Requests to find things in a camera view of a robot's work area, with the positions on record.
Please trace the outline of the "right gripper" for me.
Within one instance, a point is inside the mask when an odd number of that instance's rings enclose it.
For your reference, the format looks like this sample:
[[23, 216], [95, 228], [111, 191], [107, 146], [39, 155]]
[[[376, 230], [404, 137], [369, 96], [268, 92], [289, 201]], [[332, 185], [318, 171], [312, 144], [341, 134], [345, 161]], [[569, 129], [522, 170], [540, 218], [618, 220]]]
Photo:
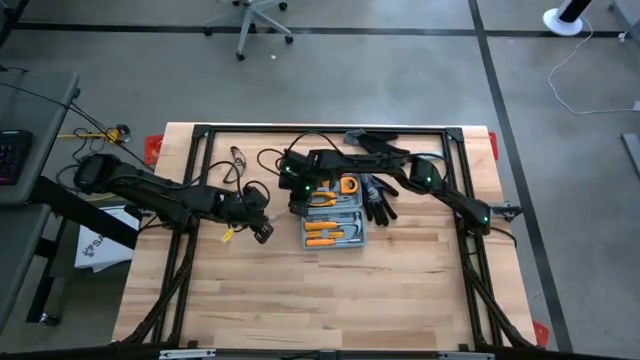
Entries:
[[310, 198], [322, 185], [319, 177], [297, 175], [293, 180], [293, 201], [289, 202], [289, 210], [297, 216], [307, 216]]

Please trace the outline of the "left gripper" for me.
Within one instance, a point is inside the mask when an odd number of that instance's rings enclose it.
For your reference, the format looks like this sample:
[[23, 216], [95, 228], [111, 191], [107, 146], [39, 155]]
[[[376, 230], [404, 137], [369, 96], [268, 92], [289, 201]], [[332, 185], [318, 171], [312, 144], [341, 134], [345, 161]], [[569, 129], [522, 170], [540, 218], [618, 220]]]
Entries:
[[262, 192], [248, 192], [243, 197], [227, 200], [227, 220], [232, 225], [271, 223], [274, 214], [265, 213], [268, 198]]

